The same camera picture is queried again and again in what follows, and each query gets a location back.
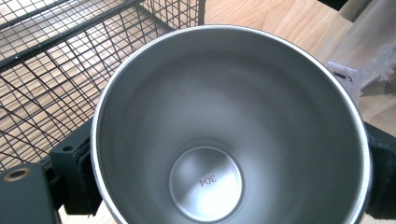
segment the black plastic part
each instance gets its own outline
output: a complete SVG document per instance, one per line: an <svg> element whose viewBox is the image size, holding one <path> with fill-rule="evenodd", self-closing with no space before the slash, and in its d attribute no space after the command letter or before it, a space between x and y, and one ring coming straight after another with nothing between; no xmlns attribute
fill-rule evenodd
<svg viewBox="0 0 396 224"><path fill-rule="evenodd" d="M23 172L21 179L7 178ZM61 223L41 164L26 163L1 173L0 195L0 223Z"/></svg>
<svg viewBox="0 0 396 224"><path fill-rule="evenodd" d="M366 213L396 219L396 138L365 123L373 159L373 185Z"/></svg>
<svg viewBox="0 0 396 224"><path fill-rule="evenodd" d="M95 215L102 201L92 171L91 125L90 119L49 153L54 173L67 187L64 209L69 215Z"/></svg>
<svg viewBox="0 0 396 224"><path fill-rule="evenodd" d="M58 210L66 201L68 195L66 183L53 171L52 162L47 157L41 164L46 172L47 181L49 183L49 191L52 198L53 206Z"/></svg>

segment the metal wire rack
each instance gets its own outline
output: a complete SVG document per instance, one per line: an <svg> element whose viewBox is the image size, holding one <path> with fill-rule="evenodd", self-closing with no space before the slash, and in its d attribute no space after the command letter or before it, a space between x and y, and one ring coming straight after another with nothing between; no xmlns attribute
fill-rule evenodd
<svg viewBox="0 0 396 224"><path fill-rule="evenodd" d="M135 50L204 23L205 0L0 3L0 172L43 160L92 117Z"/></svg>

